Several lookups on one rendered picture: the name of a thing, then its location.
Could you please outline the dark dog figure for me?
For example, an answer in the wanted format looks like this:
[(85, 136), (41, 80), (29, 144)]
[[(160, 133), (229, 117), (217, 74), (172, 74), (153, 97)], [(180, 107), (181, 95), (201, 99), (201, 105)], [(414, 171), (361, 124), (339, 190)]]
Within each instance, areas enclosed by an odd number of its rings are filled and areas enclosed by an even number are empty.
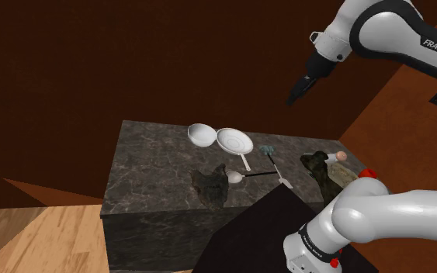
[(321, 150), (300, 157), (301, 163), (314, 176), (320, 188), (324, 206), (327, 206), (342, 191), (342, 187), (328, 175), (327, 159), (328, 155)]

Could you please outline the beige bottle with round cap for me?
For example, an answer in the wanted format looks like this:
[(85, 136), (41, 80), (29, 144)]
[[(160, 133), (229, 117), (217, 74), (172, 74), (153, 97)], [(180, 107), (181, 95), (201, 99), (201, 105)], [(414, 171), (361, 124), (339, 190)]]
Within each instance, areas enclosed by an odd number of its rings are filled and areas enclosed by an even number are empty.
[(346, 160), (346, 152), (338, 151), (328, 154), (328, 158), (324, 161), (328, 167), (328, 177), (342, 188), (359, 178), (353, 171), (342, 165)]

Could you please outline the white frying pan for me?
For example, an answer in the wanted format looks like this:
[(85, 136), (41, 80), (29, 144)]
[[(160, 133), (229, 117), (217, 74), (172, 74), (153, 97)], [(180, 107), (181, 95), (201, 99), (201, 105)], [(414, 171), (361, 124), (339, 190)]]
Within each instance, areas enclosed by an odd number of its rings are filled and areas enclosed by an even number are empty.
[(222, 128), (217, 131), (217, 143), (227, 153), (240, 156), (245, 169), (251, 171), (245, 155), (253, 151), (254, 144), (247, 134), (233, 128)]

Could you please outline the white bowl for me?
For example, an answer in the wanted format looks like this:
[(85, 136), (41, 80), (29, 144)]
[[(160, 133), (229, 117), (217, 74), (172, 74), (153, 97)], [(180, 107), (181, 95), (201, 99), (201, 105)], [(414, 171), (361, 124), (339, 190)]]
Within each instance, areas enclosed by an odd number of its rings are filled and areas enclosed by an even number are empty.
[(217, 131), (211, 126), (194, 123), (187, 130), (188, 138), (198, 147), (209, 147), (217, 138)]

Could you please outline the dark hen figure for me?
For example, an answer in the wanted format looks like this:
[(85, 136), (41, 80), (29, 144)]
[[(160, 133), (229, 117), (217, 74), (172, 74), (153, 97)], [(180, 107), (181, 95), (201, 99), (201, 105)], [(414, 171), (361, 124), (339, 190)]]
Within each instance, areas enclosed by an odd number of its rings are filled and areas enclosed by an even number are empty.
[(189, 174), (191, 185), (200, 202), (210, 211), (222, 210), (229, 189), (226, 165), (218, 165), (209, 175), (204, 175), (198, 170), (191, 170)]

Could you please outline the dark robot stand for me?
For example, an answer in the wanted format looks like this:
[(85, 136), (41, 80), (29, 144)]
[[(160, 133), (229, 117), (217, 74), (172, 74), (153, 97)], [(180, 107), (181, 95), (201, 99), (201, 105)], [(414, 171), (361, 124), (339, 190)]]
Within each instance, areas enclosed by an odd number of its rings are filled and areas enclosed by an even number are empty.
[(192, 273), (291, 273), (283, 241), (323, 208), (278, 185), (213, 234)]

